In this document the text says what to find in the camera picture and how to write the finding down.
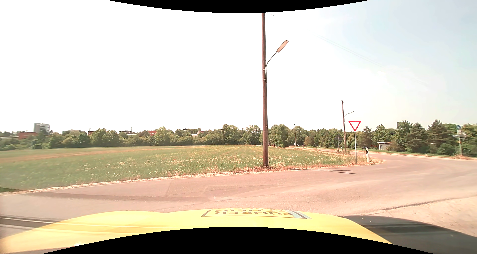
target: red triangular sign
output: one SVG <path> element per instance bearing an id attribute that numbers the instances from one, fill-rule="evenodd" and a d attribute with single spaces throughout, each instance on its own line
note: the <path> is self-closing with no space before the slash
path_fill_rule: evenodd
<path id="1" fill-rule="evenodd" d="M 361 121 L 348 121 L 351 127 L 353 128 L 353 131 L 356 132 L 356 129 L 358 129 L 359 124 L 361 124 Z"/>

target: car hood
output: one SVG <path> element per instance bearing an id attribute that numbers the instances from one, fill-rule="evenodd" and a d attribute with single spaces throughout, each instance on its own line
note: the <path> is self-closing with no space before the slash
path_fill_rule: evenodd
<path id="1" fill-rule="evenodd" d="M 333 233 L 391 244 L 358 223 L 309 212 L 222 208 L 158 213 L 115 211 L 63 220 L 0 239 L 2 253 L 66 248 L 129 235 L 209 227 L 265 227 Z"/>

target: wooden utility pole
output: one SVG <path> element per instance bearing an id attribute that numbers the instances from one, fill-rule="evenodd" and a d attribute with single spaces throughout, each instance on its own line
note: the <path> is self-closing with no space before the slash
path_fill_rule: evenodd
<path id="1" fill-rule="evenodd" d="M 341 111 L 342 111 L 342 113 L 343 113 L 343 133 L 344 133 L 343 143 L 344 143 L 344 152 L 346 152 L 346 130 L 344 129 L 344 105 L 343 105 L 343 101 L 341 101 Z"/>
<path id="2" fill-rule="evenodd" d="M 267 57 L 265 53 L 265 13 L 262 13 L 263 166 L 268 167 L 268 112 L 267 81 L 265 73 Z"/>

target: small shed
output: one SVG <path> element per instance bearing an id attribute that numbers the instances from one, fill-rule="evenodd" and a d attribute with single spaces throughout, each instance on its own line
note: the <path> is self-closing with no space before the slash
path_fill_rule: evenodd
<path id="1" fill-rule="evenodd" d="M 386 149 L 390 144 L 390 142 L 378 142 L 378 147 L 379 149 Z"/>

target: green field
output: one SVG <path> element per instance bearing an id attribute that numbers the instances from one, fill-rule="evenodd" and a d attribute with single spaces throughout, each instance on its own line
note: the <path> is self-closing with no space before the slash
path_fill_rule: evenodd
<path id="1" fill-rule="evenodd" d="M 262 149 L 210 145 L 1 151 L 0 191 L 256 170 L 262 165 Z M 275 147 L 269 148 L 269 159 L 272 169 L 354 162 L 354 156 Z"/>

